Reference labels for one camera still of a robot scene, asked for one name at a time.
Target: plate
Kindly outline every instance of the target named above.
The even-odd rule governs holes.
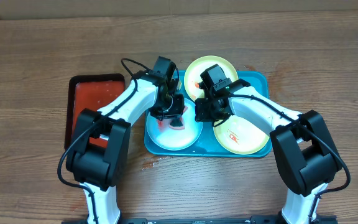
[[[183,115],[175,121],[176,124],[183,125],[174,125],[172,119],[159,121],[149,113],[146,119],[146,130],[157,146],[170,151],[182,150],[196,142],[203,130],[203,124],[196,122],[195,116],[195,104],[185,98]]]
[[[220,145],[240,155],[248,155],[261,150],[269,140],[269,137],[251,122],[235,115],[213,128],[213,131]]]
[[[218,56],[204,56],[195,60],[189,65],[185,73],[185,90],[187,95],[195,101],[197,98],[204,98],[204,91],[198,88],[198,84],[202,82],[200,75],[209,67],[218,64],[226,77],[232,82],[239,79],[236,69],[230,62]]]

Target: red tray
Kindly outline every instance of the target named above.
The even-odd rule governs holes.
[[[78,115],[85,108],[97,111],[114,101],[125,90],[121,74],[78,75],[68,84],[65,149],[71,143]],[[107,141],[90,138],[90,143],[107,147]]]

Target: blue tray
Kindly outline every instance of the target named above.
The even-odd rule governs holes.
[[[185,72],[185,70],[179,71],[179,77],[182,83],[184,82],[183,79],[185,77]],[[255,87],[255,89],[264,97],[269,97],[267,80],[261,73],[251,71],[238,71],[237,74],[239,78],[244,79],[245,81],[249,82],[253,87]],[[180,93],[182,93],[185,98],[190,99],[183,85],[180,90]],[[203,124],[203,130],[198,140],[186,149],[179,151],[169,151],[163,149],[156,145],[156,143],[154,143],[153,140],[150,139],[150,136],[146,129],[144,132],[144,145],[146,146],[146,149],[149,150],[152,154],[164,156],[265,157],[272,150],[272,142],[268,140],[267,144],[261,150],[253,154],[238,155],[229,152],[220,145],[218,140],[216,140],[211,122],[205,122]]]

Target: wood grain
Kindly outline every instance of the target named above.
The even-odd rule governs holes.
[[[358,223],[358,11],[0,21],[0,223],[87,216],[82,191],[56,175],[68,81],[111,72],[128,78],[120,58],[152,66],[159,55],[179,69],[204,55],[224,57],[238,70],[262,72],[283,106],[319,111],[352,182],[324,196],[318,212]],[[143,137],[144,116],[117,186],[125,217],[248,217],[276,214],[284,204],[272,152],[163,159],[146,151]],[[340,172],[331,186],[344,181]]]
[[[358,0],[0,0],[0,19],[358,10]]]

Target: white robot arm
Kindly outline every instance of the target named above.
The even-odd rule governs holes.
[[[298,111],[289,110],[267,99],[258,93],[252,86],[243,87],[240,90],[234,92],[234,95],[248,95],[262,99],[294,120],[297,120],[299,115],[301,115],[301,113]],[[275,113],[265,104],[250,98],[230,97],[229,106],[233,112],[233,115],[245,118],[268,135],[272,131],[276,130],[277,127],[286,126],[291,123],[291,121],[284,119],[280,116],[280,114]],[[302,138],[297,139],[297,143],[300,142],[302,142]],[[282,208],[282,217],[285,219],[285,221],[288,224],[309,223],[308,215],[313,206],[314,196],[317,192],[324,190],[327,186],[328,184],[323,183],[315,187],[306,197],[304,197],[302,194],[295,194],[290,189],[288,189],[287,201]],[[316,216],[315,208],[312,220],[314,220]]]
[[[218,65],[205,70],[201,78],[199,86],[206,98],[196,100],[196,120],[224,121],[236,115],[270,135],[277,169],[288,186],[281,216],[288,224],[313,221],[318,203],[317,200],[314,204],[315,195],[328,186],[342,166],[316,141],[301,151],[298,143],[309,141],[310,136],[297,123],[307,126],[337,153],[322,117],[315,111],[301,114],[284,108],[259,94],[244,80],[232,83]]]
[[[86,197],[88,224],[116,224],[119,221],[116,183],[126,163],[130,128],[141,114],[150,110],[152,116],[163,119],[183,113],[183,95],[175,95],[172,91],[178,84],[172,79],[175,69],[176,65],[171,60],[159,57],[153,70],[136,73],[129,87],[112,103],[98,112],[85,109],[78,116],[73,139],[80,138],[80,141],[68,153],[66,167],[74,173],[80,185],[93,192],[94,204],[91,197]],[[104,120],[99,129],[79,137],[86,127],[101,119]],[[91,136],[108,140],[107,148],[104,150],[90,144]]]

